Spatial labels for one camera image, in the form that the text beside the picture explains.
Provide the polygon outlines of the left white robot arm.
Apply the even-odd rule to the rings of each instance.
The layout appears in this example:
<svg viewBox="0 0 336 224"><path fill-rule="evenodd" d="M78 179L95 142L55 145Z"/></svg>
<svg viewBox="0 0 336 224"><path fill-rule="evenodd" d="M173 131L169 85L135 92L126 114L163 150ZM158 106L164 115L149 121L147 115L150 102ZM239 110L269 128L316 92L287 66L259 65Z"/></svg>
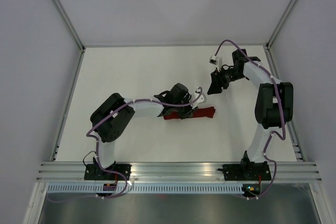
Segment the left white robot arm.
<svg viewBox="0 0 336 224"><path fill-rule="evenodd" d="M96 142L93 163L86 165L85 180L128 179L130 169L116 164L116 140L133 119L165 117L176 113L190 118L206 98L201 87L194 93L181 83L145 99L129 99L119 93L110 95L91 115L91 129L86 136Z"/></svg>

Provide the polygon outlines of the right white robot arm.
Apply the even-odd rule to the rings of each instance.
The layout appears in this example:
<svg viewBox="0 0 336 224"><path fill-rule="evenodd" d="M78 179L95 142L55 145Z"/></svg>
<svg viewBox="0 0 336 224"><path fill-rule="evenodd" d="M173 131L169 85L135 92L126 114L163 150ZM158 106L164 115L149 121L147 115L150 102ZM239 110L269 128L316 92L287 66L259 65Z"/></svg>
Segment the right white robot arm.
<svg viewBox="0 0 336 224"><path fill-rule="evenodd" d="M258 57L249 57L245 49L232 53L233 65L220 65L214 55L210 63L216 65L211 73L208 94L220 94L231 82L247 79L257 88L254 109L257 129L250 147L244 152L239 164L223 165L219 169L225 181L271 180L267 148L274 135L286 138L286 123L293 117L293 85L283 82L263 66Z"/></svg>

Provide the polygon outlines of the dark red cloth napkin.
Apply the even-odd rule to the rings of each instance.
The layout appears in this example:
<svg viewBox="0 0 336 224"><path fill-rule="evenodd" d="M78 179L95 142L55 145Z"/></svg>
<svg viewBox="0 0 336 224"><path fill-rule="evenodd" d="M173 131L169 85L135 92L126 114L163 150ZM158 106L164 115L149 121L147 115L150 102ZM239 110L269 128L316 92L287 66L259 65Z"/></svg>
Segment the dark red cloth napkin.
<svg viewBox="0 0 336 224"><path fill-rule="evenodd" d="M213 118L215 112L216 112L216 109L213 106L207 107L207 108L196 108L192 118ZM164 115L163 118L165 120L181 119L180 113L177 111L173 111L167 115Z"/></svg>

